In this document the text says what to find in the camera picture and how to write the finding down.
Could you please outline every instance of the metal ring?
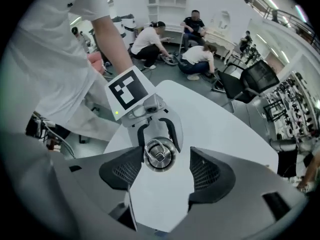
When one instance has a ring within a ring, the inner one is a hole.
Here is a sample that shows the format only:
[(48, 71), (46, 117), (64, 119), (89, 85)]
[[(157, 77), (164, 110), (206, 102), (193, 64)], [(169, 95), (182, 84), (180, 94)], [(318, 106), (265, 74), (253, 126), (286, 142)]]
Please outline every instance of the metal ring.
[(152, 142), (156, 142), (156, 143), (158, 143), (158, 144), (160, 145), (160, 147), (161, 147), (162, 150), (163, 150), (163, 153), (162, 153), (162, 154), (164, 154), (164, 153), (166, 152), (166, 150), (165, 150), (165, 146), (162, 145), (162, 143), (161, 143), (159, 140), (157, 140), (157, 139), (155, 139), (155, 138), (149, 140), (149, 142), (144, 146), (144, 152), (145, 152), (145, 154), (147, 155), (147, 157), (148, 157), (149, 159), (151, 159), (152, 161), (155, 161), (155, 160), (157, 160), (157, 159), (156, 159), (156, 158), (152, 158), (151, 155), (150, 155), (150, 153), (149, 153), (149, 151), (148, 151), (148, 146), (149, 146), (149, 144), (152, 143)]

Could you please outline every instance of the metal railing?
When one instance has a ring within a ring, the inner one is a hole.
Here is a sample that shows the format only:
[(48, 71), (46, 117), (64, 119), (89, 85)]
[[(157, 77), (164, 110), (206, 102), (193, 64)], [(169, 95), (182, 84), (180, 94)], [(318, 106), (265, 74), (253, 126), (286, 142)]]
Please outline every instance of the metal railing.
[(306, 40), (320, 54), (320, 40), (314, 28), (283, 10), (273, 9), (265, 0), (244, 0), (263, 18), (279, 23)]

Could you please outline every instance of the white cabinet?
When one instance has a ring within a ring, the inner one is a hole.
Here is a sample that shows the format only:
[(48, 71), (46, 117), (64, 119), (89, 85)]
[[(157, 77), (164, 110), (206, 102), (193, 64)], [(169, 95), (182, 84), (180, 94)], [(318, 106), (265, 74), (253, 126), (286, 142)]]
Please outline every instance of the white cabinet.
[(162, 21), (167, 24), (180, 24), (186, 16), (188, 0), (148, 0), (150, 22)]

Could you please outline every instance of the black mesh chair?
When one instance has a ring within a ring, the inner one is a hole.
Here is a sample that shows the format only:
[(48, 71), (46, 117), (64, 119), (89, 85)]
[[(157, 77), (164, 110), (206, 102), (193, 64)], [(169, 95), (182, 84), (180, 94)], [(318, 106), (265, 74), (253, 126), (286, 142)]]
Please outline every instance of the black mesh chair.
[[(227, 73), (218, 71), (218, 77), (213, 83), (212, 91), (226, 93), (229, 101), (225, 105), (231, 103), (233, 113), (235, 111), (232, 104), (233, 100), (243, 103), (249, 103), (254, 97), (260, 96), (265, 90), (279, 84), (279, 79), (273, 69), (266, 64), (263, 60), (259, 60), (252, 66), (244, 69), (234, 63), (229, 63), (227, 68), (235, 66), (242, 71), (240, 79), (229, 75)], [(218, 81), (223, 85), (224, 91), (216, 88)]]

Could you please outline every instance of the black hair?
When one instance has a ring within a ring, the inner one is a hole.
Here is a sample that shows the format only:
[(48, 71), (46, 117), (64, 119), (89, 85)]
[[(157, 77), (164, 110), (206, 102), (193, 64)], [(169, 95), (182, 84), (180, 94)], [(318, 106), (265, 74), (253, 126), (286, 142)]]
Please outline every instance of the black hair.
[(213, 44), (209, 43), (209, 42), (205, 42), (204, 46), (203, 46), (203, 51), (210, 51), (211, 53), (216, 53), (217, 52), (217, 47), (215, 47)]
[(72, 34), (78, 34), (78, 28), (76, 26), (74, 26), (72, 29), (71, 29), (71, 32)]
[(158, 22), (151, 22), (150, 27), (154, 28), (160, 28), (160, 27), (165, 27), (166, 24), (163, 21), (158, 21)]

